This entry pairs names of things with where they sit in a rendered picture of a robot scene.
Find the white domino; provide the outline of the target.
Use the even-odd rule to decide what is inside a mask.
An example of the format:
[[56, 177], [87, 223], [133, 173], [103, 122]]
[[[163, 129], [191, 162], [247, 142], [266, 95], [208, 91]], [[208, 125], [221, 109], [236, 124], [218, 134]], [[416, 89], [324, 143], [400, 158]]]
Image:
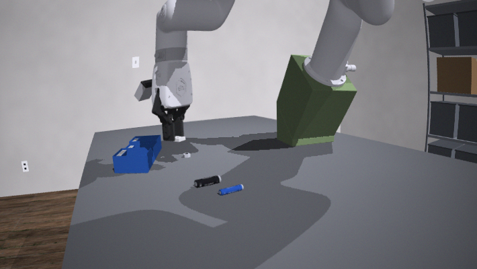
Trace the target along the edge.
[[185, 137], [180, 137], [180, 136], [175, 136], [175, 142], [180, 142], [180, 141], [184, 141], [185, 140]]

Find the blue battery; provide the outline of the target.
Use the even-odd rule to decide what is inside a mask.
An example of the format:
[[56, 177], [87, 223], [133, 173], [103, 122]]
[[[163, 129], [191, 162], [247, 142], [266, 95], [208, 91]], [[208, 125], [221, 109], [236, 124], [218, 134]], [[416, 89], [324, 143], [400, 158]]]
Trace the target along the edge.
[[228, 188], [223, 188], [223, 189], [219, 190], [219, 194], [220, 195], [225, 195], [225, 194], [230, 194], [230, 193], [237, 192], [237, 191], [240, 191], [240, 190], [243, 190], [243, 185], [242, 184], [236, 185], [236, 186], [231, 186], [231, 187], [228, 187]]

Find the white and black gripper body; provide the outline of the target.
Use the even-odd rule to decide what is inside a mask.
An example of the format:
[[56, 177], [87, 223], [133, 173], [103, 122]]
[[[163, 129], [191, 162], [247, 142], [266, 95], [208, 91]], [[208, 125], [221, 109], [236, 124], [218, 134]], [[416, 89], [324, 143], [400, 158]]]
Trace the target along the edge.
[[[177, 63], [178, 62], [178, 63]], [[178, 108], [193, 102], [191, 71], [187, 60], [161, 61], [154, 65], [152, 79], [152, 103], [157, 89], [161, 106]]]

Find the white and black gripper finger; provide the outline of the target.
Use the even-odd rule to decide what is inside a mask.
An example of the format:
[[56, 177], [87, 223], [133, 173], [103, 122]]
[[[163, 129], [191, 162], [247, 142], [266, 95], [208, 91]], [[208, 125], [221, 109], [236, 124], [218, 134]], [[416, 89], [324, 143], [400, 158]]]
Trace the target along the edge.
[[183, 120], [185, 119], [184, 112], [186, 112], [186, 110], [189, 107], [190, 105], [172, 109], [172, 116], [173, 116], [172, 122], [175, 123], [175, 136], [184, 137], [184, 131], [183, 131]]
[[[167, 114], [166, 112], [167, 111]], [[175, 125], [172, 122], [172, 108], [164, 108], [161, 106], [161, 99], [159, 97], [159, 88], [155, 96], [152, 113], [159, 117], [163, 127], [163, 140], [174, 141], [175, 140]]]

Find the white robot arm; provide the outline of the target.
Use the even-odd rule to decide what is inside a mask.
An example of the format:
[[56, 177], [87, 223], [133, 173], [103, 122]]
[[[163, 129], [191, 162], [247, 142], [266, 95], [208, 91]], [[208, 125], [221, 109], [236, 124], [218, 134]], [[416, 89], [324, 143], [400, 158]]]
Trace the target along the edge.
[[[155, 62], [187, 60], [187, 31], [217, 30], [235, 0], [167, 0], [157, 13]], [[345, 72], [356, 71], [348, 60], [362, 21], [385, 24], [394, 11], [394, 0], [330, 0], [312, 56], [304, 69], [316, 81], [331, 87], [345, 83]], [[150, 99], [152, 79], [141, 81], [134, 97]]]

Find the blue rack of labelled bins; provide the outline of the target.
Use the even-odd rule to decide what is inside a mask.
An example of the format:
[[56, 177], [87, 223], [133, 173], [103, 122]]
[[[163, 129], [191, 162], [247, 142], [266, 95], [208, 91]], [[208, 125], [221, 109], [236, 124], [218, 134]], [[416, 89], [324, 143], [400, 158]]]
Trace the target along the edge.
[[161, 149], [160, 135], [134, 137], [112, 156], [115, 174], [148, 173]]

